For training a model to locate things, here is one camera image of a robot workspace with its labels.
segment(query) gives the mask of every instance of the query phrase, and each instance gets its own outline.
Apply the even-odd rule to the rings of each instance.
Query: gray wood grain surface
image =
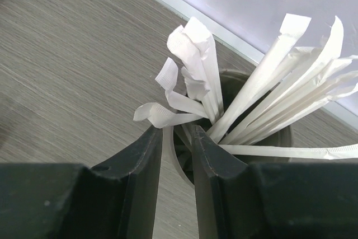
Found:
[[[154,0],[0,0],[0,16],[0,161],[94,165],[149,126],[138,106],[166,103],[154,78],[184,22]],[[220,67],[253,70],[217,46]],[[294,130],[296,146],[358,142],[322,111]],[[166,156],[154,238],[198,238],[194,191]]]

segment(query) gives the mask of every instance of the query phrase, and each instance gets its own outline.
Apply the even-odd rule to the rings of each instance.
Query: round container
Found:
[[[237,93],[245,84],[249,75],[244,74],[234,69],[223,69],[220,71],[220,80],[222,84],[224,110],[229,107]],[[269,93],[260,98],[248,110],[246,110],[229,128],[229,132],[235,128]],[[204,130],[209,130],[211,123],[209,119],[200,119],[196,122],[190,123],[200,125]],[[276,147],[292,147],[293,138],[291,127],[278,131],[277,133],[259,141],[255,145],[258,146],[276,146]],[[191,152],[180,140],[180,138],[173,133],[173,127],[165,128],[163,130],[163,146],[169,149],[172,162],[181,177],[191,186],[194,187],[194,173],[192,169]],[[280,157],[266,157],[266,156],[243,156],[234,155],[245,163],[252,162],[289,162],[290,158]]]

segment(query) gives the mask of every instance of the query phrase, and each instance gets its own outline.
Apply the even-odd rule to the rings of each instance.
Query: white edge trim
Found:
[[[186,3],[184,0],[156,1],[163,4],[166,8],[186,21],[188,21],[190,17],[196,17],[215,35],[218,42],[224,44],[226,47],[233,50],[240,57],[251,62],[252,64],[258,65],[262,59],[262,52],[249,45],[249,43],[225,29],[217,22],[213,21],[208,16]],[[352,127],[353,130],[358,130],[358,116],[341,106],[339,103],[329,103],[323,108],[323,110],[334,116],[334,118],[338,119],[345,125]]]

